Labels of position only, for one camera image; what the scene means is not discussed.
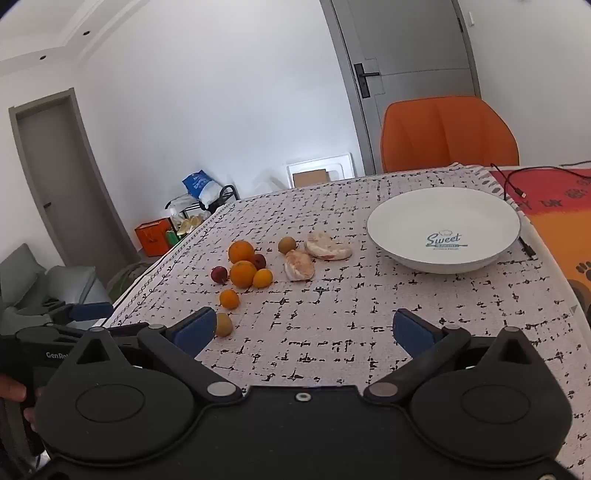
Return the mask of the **person left hand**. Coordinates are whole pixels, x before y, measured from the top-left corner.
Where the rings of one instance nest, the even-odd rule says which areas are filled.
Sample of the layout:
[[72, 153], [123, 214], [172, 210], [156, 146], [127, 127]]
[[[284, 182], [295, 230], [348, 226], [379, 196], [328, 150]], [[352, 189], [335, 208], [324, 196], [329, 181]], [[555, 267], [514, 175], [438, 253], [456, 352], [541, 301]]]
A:
[[[4, 400], [23, 403], [27, 398], [26, 387], [5, 374], [0, 375], [0, 397]], [[23, 410], [23, 417], [29, 422], [33, 432], [37, 431], [35, 406]]]

